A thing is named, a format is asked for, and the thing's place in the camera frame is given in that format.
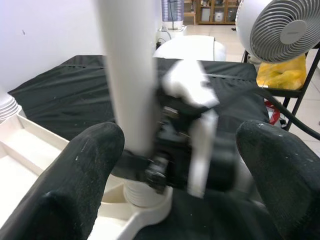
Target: black cloth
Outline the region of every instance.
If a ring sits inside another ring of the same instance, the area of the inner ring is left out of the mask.
[[[176,59],[157,59],[161,78]],[[71,140],[86,128],[114,121],[103,56],[78,55],[25,82],[10,94],[28,119]],[[253,65],[201,61],[219,99],[239,88],[256,85]],[[219,116],[218,133],[233,138],[247,120],[267,122],[262,97],[247,95]],[[229,194],[208,191],[198,199],[175,189],[172,211],[163,222],[142,229],[136,240],[278,240],[269,214],[254,204]]]

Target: tiled floor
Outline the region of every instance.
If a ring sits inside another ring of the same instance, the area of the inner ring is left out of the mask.
[[[240,62],[244,52],[237,32],[233,31],[232,25],[188,25],[187,35],[206,35],[215,37],[215,39],[226,47],[226,60],[229,62]],[[309,52],[307,58],[307,69],[309,70],[312,61],[316,55],[315,50]],[[289,103],[289,109],[292,110],[296,100],[292,99]],[[320,133],[320,70],[317,68],[313,75],[312,82],[304,96],[302,104],[296,115],[302,122]],[[307,135],[296,126],[292,125],[290,132],[301,138],[313,151],[320,156],[320,141]]]

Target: white stand base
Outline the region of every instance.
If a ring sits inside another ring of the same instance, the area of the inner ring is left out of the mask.
[[[38,176],[68,144],[64,138],[15,114],[0,123],[0,228]],[[124,195],[126,180],[110,175],[90,240],[130,240],[167,217],[173,189],[153,207],[137,207]]]

